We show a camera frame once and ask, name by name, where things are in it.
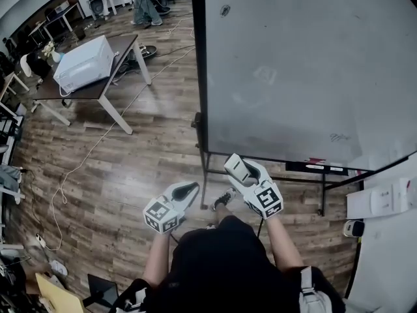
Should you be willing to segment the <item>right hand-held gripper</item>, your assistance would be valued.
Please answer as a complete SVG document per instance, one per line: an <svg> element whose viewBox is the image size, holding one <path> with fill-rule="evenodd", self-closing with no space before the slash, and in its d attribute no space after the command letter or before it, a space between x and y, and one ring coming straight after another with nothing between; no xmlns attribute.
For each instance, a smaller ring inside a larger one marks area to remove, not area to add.
<svg viewBox="0 0 417 313"><path fill-rule="evenodd" d="M234 177L228 177L228 180L243 195L244 202L249 208L263 220L283 211L283 197L276 183L272 182L266 168L252 160L245 160L245 166L258 183L246 186Z"/></svg>

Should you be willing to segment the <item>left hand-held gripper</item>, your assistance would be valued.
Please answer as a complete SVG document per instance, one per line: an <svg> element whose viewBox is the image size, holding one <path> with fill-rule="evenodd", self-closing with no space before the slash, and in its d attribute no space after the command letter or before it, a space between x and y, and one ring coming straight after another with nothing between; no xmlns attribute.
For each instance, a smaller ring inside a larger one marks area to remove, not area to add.
<svg viewBox="0 0 417 313"><path fill-rule="evenodd" d="M153 198L143 210L143 218L150 228L165 234L177 228L184 212L199 194L199 184L184 181L169 186L163 196Z"/></svg>

